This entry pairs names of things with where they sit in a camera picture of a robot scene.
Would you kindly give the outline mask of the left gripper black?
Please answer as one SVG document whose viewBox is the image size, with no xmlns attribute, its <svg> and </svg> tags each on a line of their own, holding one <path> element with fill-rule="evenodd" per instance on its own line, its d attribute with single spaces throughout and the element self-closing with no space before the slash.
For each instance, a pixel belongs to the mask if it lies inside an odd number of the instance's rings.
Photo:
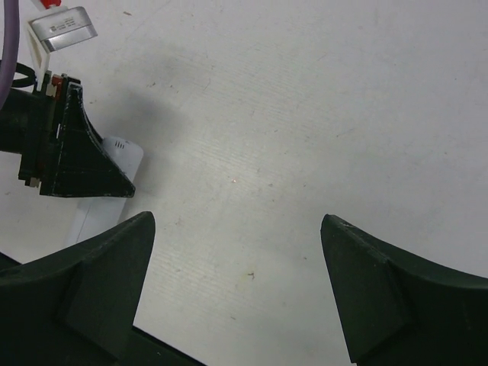
<svg viewBox="0 0 488 366">
<path fill-rule="evenodd" d="M 34 83 L 18 178 L 51 197 L 95 197 L 116 165 L 85 113 L 81 80 L 47 72 Z M 129 184 L 129 197 L 135 186 Z"/>
</svg>

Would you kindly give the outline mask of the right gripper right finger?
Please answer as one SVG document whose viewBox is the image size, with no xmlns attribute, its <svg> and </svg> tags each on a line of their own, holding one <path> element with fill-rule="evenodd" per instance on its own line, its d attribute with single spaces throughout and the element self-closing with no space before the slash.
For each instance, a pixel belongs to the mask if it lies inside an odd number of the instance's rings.
<svg viewBox="0 0 488 366">
<path fill-rule="evenodd" d="M 355 365 L 485 365 L 487 280 L 324 216 L 323 255 Z"/>
</svg>

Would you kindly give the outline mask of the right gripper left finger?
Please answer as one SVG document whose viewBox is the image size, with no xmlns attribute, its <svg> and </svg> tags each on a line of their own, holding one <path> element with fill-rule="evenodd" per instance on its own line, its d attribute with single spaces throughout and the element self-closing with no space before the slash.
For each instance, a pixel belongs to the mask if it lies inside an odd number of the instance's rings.
<svg viewBox="0 0 488 366">
<path fill-rule="evenodd" d="M 1 363 L 119 364 L 155 234 L 145 211 L 32 262 L 2 255 Z"/>
</svg>

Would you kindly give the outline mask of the white remote control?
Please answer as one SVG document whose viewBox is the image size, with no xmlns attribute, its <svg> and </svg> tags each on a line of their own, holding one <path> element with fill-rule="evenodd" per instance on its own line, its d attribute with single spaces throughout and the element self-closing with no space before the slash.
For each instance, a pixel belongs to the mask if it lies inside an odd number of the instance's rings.
<svg viewBox="0 0 488 366">
<path fill-rule="evenodd" d="M 85 241 L 117 225 L 143 160 L 143 149 L 120 137 L 108 136 L 102 146 L 116 165 L 115 176 L 100 182 L 101 192 L 79 200 L 65 245 Z"/>
</svg>

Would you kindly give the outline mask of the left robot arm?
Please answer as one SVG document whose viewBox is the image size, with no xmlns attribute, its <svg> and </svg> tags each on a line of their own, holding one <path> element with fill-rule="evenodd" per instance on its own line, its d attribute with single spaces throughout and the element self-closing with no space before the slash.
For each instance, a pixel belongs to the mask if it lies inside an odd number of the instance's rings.
<svg viewBox="0 0 488 366">
<path fill-rule="evenodd" d="M 85 113 L 82 83 L 47 72 L 22 75 L 1 109 L 1 150 L 21 155 L 18 177 L 51 197 L 130 198 L 135 186 L 102 145 Z"/>
</svg>

